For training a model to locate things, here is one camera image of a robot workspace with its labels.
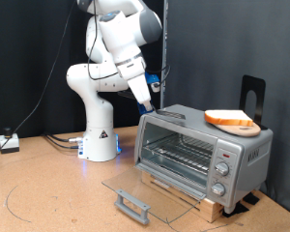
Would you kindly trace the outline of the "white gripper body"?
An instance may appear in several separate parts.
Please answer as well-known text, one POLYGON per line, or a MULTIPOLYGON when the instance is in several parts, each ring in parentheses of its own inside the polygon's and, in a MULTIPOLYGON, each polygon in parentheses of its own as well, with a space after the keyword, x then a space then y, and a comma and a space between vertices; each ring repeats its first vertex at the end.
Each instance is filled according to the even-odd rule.
POLYGON ((151 101, 151 96, 144 73, 129 79, 128 84, 136 100, 140 104, 144 105, 144 102, 151 101))

